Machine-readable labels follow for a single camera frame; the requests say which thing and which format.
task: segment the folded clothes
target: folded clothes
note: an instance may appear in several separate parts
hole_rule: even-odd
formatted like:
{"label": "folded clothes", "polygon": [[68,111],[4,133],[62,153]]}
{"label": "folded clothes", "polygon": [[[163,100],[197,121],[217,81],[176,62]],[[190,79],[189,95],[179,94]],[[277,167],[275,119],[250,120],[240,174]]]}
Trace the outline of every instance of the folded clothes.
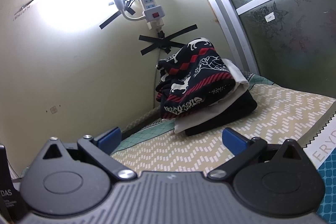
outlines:
{"label": "folded clothes", "polygon": [[246,91],[221,114],[197,126],[186,129],[185,134],[192,136],[237,121],[250,114],[256,107],[257,102],[253,99],[250,92]]}
{"label": "folded clothes", "polygon": [[241,71],[230,60],[223,59],[223,62],[235,79],[236,84],[234,88],[215,104],[204,107],[186,117],[177,117],[175,120],[175,133],[197,126],[216,117],[248,90],[249,82],[243,76]]}
{"label": "folded clothes", "polygon": [[206,38],[189,42],[176,54],[159,60],[161,80],[156,91],[164,119],[189,115],[223,98],[235,80]]}

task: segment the blue clip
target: blue clip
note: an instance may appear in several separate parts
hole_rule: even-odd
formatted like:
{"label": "blue clip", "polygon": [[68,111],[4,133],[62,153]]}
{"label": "blue clip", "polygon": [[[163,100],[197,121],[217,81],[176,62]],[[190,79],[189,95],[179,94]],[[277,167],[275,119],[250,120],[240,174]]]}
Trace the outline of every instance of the blue clip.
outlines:
{"label": "blue clip", "polygon": [[229,127],[223,130],[222,142],[223,145],[235,156],[240,152],[243,152],[252,144],[251,140],[245,138],[243,135]]}
{"label": "blue clip", "polygon": [[121,130],[116,127],[112,130],[106,131],[94,139],[96,146],[108,155],[118,147],[121,143]]}

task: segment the white cloth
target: white cloth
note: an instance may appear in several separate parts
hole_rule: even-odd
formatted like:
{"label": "white cloth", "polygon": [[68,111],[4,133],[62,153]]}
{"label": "white cloth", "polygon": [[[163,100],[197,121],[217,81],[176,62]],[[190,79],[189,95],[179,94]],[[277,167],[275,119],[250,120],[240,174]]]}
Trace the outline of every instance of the white cloth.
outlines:
{"label": "white cloth", "polygon": [[222,59],[236,81],[234,88],[216,103],[198,110],[188,116],[175,119],[175,133],[197,126],[221,114],[249,88],[249,82],[230,60]]}

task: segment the bed sheet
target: bed sheet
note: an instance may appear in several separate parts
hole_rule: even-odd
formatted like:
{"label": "bed sheet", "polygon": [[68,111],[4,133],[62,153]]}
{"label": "bed sheet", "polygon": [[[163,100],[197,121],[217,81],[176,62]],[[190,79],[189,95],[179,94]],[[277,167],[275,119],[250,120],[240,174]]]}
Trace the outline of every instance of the bed sheet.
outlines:
{"label": "bed sheet", "polygon": [[205,174],[233,157],[221,134],[231,127],[247,138],[269,143],[300,139],[326,113],[335,99],[255,84],[250,90],[258,107],[247,117],[194,136],[175,134],[173,121],[157,122],[124,140],[112,157],[136,172],[197,171]]}

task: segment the power strip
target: power strip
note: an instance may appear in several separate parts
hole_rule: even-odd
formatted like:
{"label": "power strip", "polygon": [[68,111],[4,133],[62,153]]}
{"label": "power strip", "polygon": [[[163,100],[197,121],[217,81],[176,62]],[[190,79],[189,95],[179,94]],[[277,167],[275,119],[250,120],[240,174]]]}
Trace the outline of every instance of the power strip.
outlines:
{"label": "power strip", "polygon": [[162,26],[164,25],[162,17],[165,16],[160,5],[157,5],[155,0],[140,0],[143,6],[143,15],[146,17],[146,22],[148,27],[151,30],[152,28],[156,29],[158,32],[161,31]]}

